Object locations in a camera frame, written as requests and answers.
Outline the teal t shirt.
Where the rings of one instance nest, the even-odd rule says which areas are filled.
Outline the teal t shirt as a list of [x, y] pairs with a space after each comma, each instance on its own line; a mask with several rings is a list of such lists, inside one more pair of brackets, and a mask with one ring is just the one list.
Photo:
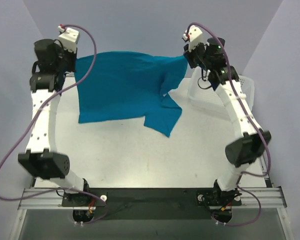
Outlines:
[[188, 62], [183, 56], [101, 52], [77, 86], [80, 124], [144, 118], [144, 126], [170, 137], [182, 108], [169, 92], [179, 87]]

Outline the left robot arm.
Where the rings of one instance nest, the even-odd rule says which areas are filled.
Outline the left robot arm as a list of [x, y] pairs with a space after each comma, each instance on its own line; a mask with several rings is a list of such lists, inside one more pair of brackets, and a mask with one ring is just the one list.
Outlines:
[[31, 134], [19, 164], [33, 177], [49, 180], [67, 192], [81, 206], [90, 203], [92, 193], [85, 179], [70, 169], [69, 157], [57, 151], [56, 118], [66, 73], [75, 71], [77, 40], [41, 39], [34, 43], [37, 60], [29, 80], [32, 98]]

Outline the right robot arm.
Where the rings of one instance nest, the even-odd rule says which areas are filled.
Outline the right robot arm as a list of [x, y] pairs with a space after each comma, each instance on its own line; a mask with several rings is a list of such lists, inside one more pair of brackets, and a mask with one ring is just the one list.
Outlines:
[[229, 166], [213, 184], [211, 197], [217, 204], [223, 204], [238, 194], [238, 183], [247, 169], [267, 150], [272, 136], [254, 119], [242, 92], [239, 75], [223, 53], [225, 40], [190, 39], [186, 34], [184, 53], [189, 66], [201, 68], [213, 91], [225, 107], [234, 129], [235, 140], [225, 147]]

